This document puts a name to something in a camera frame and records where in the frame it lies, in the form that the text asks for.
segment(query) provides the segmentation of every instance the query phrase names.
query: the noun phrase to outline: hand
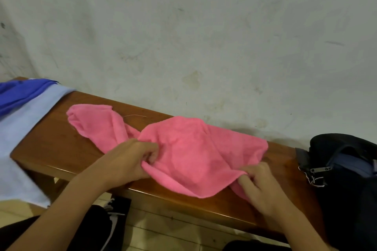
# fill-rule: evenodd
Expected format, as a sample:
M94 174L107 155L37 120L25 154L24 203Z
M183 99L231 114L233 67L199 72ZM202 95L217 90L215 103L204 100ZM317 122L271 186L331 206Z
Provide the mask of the hand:
M247 172L252 178L250 180L247 175L242 175L238 178L238 183L260 213L277 219L281 211L284 212L287 207L294 206L272 175L267 163L245 166L240 170Z
M107 152L84 170L79 177L89 179L103 190L148 178L141 167L143 160L152 164L158 157L158 144L130 139Z

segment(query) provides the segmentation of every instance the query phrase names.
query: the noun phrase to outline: backpack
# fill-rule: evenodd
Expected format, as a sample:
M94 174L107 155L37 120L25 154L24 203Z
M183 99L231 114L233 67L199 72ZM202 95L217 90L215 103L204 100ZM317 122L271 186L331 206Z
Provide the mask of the backpack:
M340 251L377 250L377 145L321 134L296 155L315 187L329 243Z

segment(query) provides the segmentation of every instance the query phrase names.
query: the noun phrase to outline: wooden surface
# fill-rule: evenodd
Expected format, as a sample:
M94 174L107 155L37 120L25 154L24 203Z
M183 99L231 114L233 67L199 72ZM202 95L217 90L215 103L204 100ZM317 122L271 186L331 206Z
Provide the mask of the wooden surface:
M11 157L25 169L67 181L91 165L102 156L102 153L89 139L79 135L69 125L66 116L69 107L79 103L111 105L121 116L132 114L146 116L124 118L127 124L138 130L171 117L90 94L73 92L64 96L51 109L14 149ZM295 150L269 142L264 161L270 164L273 174L291 201L305 213L314 228L323 236L322 213L313 190L297 168ZM198 199L171 192L152 179L144 179L112 192L129 196L140 204L166 206L218 224L284 240L276 224L266 220L249 203L236 196L230 188L225 188L213 197Z

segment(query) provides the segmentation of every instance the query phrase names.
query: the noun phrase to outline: pink towel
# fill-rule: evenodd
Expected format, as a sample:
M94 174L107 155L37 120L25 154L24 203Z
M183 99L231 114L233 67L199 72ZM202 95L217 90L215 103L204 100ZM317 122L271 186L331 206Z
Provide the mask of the pink towel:
M143 169L169 190L199 198L230 185L247 199L235 181L245 172L237 169L259 163L268 148L266 140L207 125L197 118L176 116L139 132L108 105L73 105L67 115L78 133L103 153L130 138L158 143L157 161L152 166L142 162Z

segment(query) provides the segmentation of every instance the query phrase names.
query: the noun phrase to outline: floor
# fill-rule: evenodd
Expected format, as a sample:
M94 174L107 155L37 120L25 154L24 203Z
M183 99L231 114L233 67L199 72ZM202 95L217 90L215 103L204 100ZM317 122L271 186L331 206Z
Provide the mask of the floor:
M110 194L100 196L95 204L103 206ZM32 206L35 212L43 209ZM33 216L31 207L22 201L0 202L0 227ZM232 240L259 239L268 243L287 246L277 241L234 230L212 222L197 219L170 210L138 209L131 205L127 217L124 248L127 251L216 251Z

